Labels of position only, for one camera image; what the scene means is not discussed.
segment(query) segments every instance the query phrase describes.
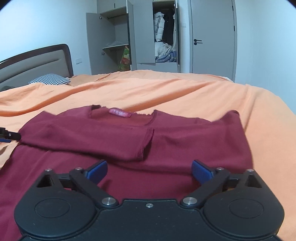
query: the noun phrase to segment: maroon sweater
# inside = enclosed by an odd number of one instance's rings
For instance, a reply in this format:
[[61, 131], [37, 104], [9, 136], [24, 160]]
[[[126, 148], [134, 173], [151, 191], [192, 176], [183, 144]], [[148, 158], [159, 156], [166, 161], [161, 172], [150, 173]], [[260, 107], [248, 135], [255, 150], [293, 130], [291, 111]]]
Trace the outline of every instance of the maroon sweater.
[[59, 115], [42, 112], [21, 129], [22, 139], [0, 170], [0, 237], [20, 237], [13, 211], [46, 168], [56, 173], [108, 161], [99, 184], [118, 200], [180, 199], [198, 187], [191, 164], [236, 173], [252, 168], [252, 157], [237, 111], [210, 122], [86, 106]]

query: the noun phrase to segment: white wall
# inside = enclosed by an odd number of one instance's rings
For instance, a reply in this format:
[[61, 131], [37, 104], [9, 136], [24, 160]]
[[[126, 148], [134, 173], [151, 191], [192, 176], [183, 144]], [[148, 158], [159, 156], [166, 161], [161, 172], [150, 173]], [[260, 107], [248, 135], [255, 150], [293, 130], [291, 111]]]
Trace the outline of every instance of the white wall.
[[296, 113], [296, 8], [287, 0], [235, 2], [235, 82], [270, 90]]
[[[74, 75], [91, 74], [86, 12], [96, 13], [96, 0], [12, 0], [0, 11], [0, 61], [65, 43]], [[78, 58], [82, 63], [76, 65]]]
[[235, 82], [249, 83], [254, 67], [254, 1], [235, 0], [237, 13], [237, 68]]

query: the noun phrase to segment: houndstooth pillow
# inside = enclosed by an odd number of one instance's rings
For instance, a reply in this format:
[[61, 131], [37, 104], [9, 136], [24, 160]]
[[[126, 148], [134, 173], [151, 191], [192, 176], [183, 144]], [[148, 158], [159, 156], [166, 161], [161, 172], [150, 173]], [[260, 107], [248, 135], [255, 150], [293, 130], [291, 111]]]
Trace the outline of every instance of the houndstooth pillow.
[[46, 74], [28, 82], [32, 83], [43, 83], [46, 85], [66, 85], [70, 83], [69, 78], [62, 77], [57, 74]]

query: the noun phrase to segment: light switch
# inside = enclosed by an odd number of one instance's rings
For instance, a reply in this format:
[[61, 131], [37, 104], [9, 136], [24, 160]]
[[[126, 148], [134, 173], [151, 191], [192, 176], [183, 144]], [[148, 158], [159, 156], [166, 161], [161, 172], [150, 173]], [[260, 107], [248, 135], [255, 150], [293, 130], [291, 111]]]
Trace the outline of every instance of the light switch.
[[77, 59], [75, 59], [75, 63], [76, 64], [79, 64], [79, 63], [81, 63], [82, 62], [82, 58], [77, 58]]

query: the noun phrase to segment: bed headboard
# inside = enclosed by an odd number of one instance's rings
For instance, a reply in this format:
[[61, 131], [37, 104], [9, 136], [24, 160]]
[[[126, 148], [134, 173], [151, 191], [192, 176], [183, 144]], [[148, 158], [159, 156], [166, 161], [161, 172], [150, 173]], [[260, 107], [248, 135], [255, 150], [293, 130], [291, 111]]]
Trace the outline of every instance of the bed headboard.
[[58, 44], [21, 53], [0, 62], [0, 89], [20, 87], [45, 74], [71, 78], [73, 68], [68, 45]]

